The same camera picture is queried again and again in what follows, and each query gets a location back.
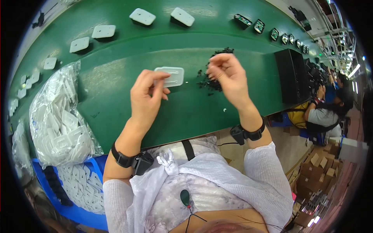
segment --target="pile of black plastic pieces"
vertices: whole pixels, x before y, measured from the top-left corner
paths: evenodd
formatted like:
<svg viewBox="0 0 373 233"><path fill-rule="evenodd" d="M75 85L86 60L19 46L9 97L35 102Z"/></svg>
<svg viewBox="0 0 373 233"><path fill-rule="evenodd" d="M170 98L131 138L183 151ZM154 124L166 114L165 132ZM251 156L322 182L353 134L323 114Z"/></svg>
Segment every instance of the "pile of black plastic pieces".
<svg viewBox="0 0 373 233"><path fill-rule="evenodd" d="M52 166L48 166L43 170L46 180L52 191L55 193L56 197L60 200L61 205L73 206L72 201L67 196L65 190L63 189L57 174L54 172Z"/></svg>
<svg viewBox="0 0 373 233"><path fill-rule="evenodd" d="M215 51L215 53L213 55L211 55L211 57L213 57L213 56L215 56L216 54L219 54L219 53L233 53L233 51L234 51L234 49L230 49L229 47L226 47L223 50ZM208 87L209 90L211 90L211 91L222 91L222 86L220 85L218 80L210 80L209 76L207 74L204 73L202 75L202 70L198 71L198 76L203 77L203 81L197 83L200 86L200 88Z"/></svg>

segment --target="yellow vest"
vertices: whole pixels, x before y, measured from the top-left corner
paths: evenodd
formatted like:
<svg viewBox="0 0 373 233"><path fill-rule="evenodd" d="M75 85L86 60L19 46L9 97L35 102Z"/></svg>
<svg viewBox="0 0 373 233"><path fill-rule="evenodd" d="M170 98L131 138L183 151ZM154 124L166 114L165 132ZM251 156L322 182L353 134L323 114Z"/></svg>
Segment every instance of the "yellow vest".
<svg viewBox="0 0 373 233"><path fill-rule="evenodd" d="M295 109L307 109L308 108L308 101L302 103L295 107ZM305 129L305 120L304 120L304 112L303 111L291 111L288 112L289 120L293 123L294 126Z"/></svg>

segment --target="fluorescent light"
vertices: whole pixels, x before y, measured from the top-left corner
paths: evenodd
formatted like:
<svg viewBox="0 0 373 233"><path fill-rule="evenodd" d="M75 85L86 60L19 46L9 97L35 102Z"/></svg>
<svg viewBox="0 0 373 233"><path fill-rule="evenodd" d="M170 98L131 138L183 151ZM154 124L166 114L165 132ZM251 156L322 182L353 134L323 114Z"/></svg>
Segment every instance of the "fluorescent light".
<svg viewBox="0 0 373 233"><path fill-rule="evenodd" d="M313 220L314 220L314 219L311 219L311 221L308 223L307 227L312 226Z"/></svg>
<svg viewBox="0 0 373 233"><path fill-rule="evenodd" d="M320 220L319 216L316 216L315 220L313 221L314 223L317 223Z"/></svg>
<svg viewBox="0 0 373 233"><path fill-rule="evenodd" d="M351 78L351 77L354 75L354 73L355 73L359 68L360 68L360 64L357 64L356 68L351 72L350 75L348 75L348 77Z"/></svg>

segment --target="tiled floor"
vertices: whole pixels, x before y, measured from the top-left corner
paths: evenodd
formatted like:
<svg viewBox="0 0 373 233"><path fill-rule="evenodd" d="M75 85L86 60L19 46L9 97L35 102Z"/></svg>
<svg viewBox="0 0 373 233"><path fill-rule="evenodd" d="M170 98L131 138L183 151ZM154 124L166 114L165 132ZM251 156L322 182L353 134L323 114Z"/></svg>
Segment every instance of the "tiled floor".
<svg viewBox="0 0 373 233"><path fill-rule="evenodd" d="M309 147L306 146L306 139L299 136L290 136L283 132L283 128L274 127L268 128L271 133L272 140L276 145L276 153L281 162L284 173L288 172L302 156L306 153ZM230 128L222 129L215 132L217 144L221 145L228 142L236 142L229 134ZM238 144L227 144L219 146L221 155L227 160L230 166L236 168L243 174L245 173L243 160L245 152L248 150L247 143L243 146Z"/></svg>

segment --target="woman's right hand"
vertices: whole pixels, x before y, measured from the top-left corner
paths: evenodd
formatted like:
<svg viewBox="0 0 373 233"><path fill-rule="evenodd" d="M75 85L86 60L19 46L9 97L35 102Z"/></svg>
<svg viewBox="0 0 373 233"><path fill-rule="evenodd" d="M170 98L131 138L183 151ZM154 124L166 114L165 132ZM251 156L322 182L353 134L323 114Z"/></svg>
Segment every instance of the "woman's right hand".
<svg viewBox="0 0 373 233"><path fill-rule="evenodd" d="M206 73L211 80L219 81L225 97L239 111L251 103L246 72L233 54L220 53L210 58Z"/></svg>

